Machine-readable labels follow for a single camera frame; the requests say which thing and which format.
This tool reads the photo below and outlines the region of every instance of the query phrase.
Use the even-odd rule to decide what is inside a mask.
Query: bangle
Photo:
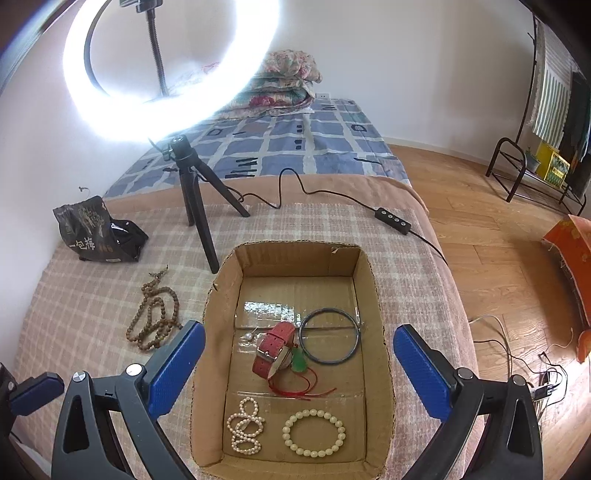
[[[355,336],[355,345],[353,345],[353,348],[351,349],[351,351],[349,353],[347,353],[347,355],[345,355],[343,358],[341,358],[339,360],[322,360],[320,358],[317,358],[314,355],[312,355],[308,351],[306,346],[304,345],[304,328],[306,327],[306,324],[312,318],[314,318],[316,315],[319,315],[320,313],[326,313],[326,312],[333,312],[333,313],[338,313],[339,315],[342,315],[343,317],[347,318],[347,320],[350,321],[353,324],[353,326],[355,327],[355,335],[356,335]],[[349,358],[351,358],[353,356],[353,354],[355,353],[355,351],[357,350],[357,347],[359,346],[359,340],[361,339],[361,330],[359,328],[359,325],[357,325],[357,322],[354,320],[354,318],[351,315],[349,315],[347,312],[344,312],[343,310],[340,310],[340,309],[335,309],[334,307],[325,307],[323,309],[314,310],[313,312],[309,313],[306,316],[306,318],[304,318],[304,320],[302,321],[302,323],[300,325],[298,337],[300,340],[300,347],[301,347],[302,351],[308,356],[308,358],[310,360],[312,360],[313,362],[316,362],[317,364],[320,364],[320,365],[339,365],[343,362],[346,362]]]

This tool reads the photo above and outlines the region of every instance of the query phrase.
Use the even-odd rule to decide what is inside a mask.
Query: white wall
[[[96,29],[96,75],[107,90],[149,98],[158,84],[145,18],[117,4]],[[313,54],[324,74],[317,90],[356,100],[383,136],[488,159],[499,137],[515,134],[532,54],[531,16],[518,0],[281,0],[281,7],[272,48]],[[51,209],[85,198],[78,186],[104,193],[147,149],[104,141],[80,120],[61,71],[76,8],[42,36],[0,96],[0,361],[8,365],[59,238]],[[170,82],[221,59],[234,21],[232,0],[166,0],[157,25]]]
[[[83,123],[61,70],[74,6],[26,56],[0,96],[0,362],[12,367],[41,273],[59,239],[52,209],[103,194],[149,145],[106,142]]]

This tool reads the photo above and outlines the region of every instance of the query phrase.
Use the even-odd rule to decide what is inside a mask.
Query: metal screw head
[[[523,378],[521,375],[513,375],[513,383],[523,387],[525,385],[525,378]]]
[[[474,373],[472,373],[472,370],[466,367],[458,368],[457,375],[458,377],[463,378],[464,380],[470,380],[471,378],[474,378]]]
[[[129,367],[125,369],[125,373],[128,374],[130,377],[135,377],[142,372],[142,366],[140,364],[131,364]]]
[[[74,382],[81,382],[86,378],[86,372],[76,372],[72,375],[72,380]]]

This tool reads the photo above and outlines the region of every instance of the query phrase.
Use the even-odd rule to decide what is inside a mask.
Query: blue gripper pad
[[[172,343],[164,348],[165,351],[161,352],[163,348],[159,349],[148,361],[148,374],[144,377],[148,381],[146,405],[154,420],[170,412],[193,372],[205,348],[205,328],[201,323],[191,320],[183,326]],[[156,371],[151,372],[152,365],[159,363],[159,358],[163,360],[156,365]]]
[[[59,375],[46,372],[29,378],[17,386],[9,398],[13,415],[26,417],[64,393],[64,381]]]
[[[429,416],[446,421],[452,411],[449,388],[406,325],[394,332],[393,348]]]

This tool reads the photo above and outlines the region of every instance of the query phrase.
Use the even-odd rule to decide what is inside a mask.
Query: baseboard
[[[435,153],[442,153],[444,155],[450,155],[452,157],[461,158],[462,160],[473,161],[475,163],[480,163],[482,165],[488,165],[491,159],[485,160],[484,158],[474,157],[467,153],[458,152],[456,150],[452,150],[451,148],[444,148],[444,147],[436,147],[435,145],[430,145],[421,142],[414,142],[412,140],[403,140],[402,138],[393,138],[393,137],[383,137],[384,141],[390,145],[399,145],[400,147],[411,147],[411,148],[419,148],[421,150],[428,150],[430,152]]]

